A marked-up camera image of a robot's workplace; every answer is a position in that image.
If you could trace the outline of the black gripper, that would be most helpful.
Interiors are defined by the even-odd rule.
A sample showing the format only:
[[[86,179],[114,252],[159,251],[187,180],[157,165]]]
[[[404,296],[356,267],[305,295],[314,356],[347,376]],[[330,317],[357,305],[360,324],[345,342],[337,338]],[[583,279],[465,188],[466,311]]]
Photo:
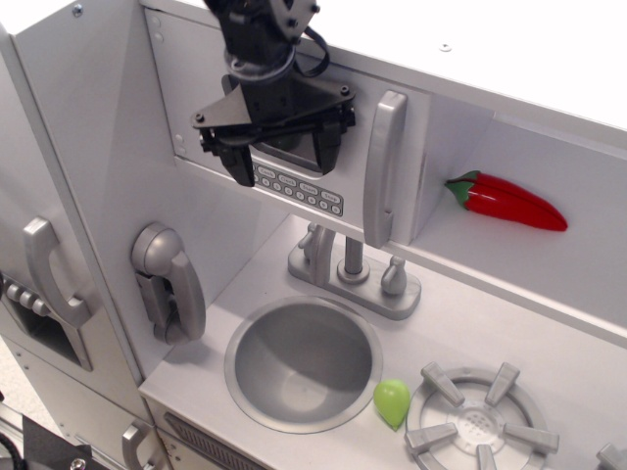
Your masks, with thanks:
[[[244,145],[288,135],[312,134],[320,172],[335,168],[342,134],[356,124],[355,92],[349,85],[295,71],[263,84],[227,74],[221,85],[224,96],[195,112],[191,123],[203,151],[220,149],[222,165],[239,185],[255,186],[250,149]]]

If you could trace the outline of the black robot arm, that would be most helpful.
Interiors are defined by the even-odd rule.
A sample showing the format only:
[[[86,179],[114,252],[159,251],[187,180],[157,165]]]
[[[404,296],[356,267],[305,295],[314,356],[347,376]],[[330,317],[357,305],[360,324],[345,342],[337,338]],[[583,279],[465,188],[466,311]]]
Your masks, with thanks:
[[[314,1],[209,1],[225,43],[231,85],[219,101],[196,112],[191,123],[204,152],[219,158],[240,185],[254,186],[250,148],[309,134],[314,163],[323,174],[334,169],[341,137],[356,123],[349,86],[321,78],[330,64],[325,40],[309,23]],[[296,47],[307,36],[324,52],[303,69]]]

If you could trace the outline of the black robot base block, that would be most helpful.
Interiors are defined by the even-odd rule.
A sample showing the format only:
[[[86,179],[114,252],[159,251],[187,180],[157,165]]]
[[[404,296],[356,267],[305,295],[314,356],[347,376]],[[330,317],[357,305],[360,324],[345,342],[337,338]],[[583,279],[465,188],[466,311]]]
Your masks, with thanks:
[[[1,427],[2,469],[93,469],[91,455],[24,418],[23,449]]]

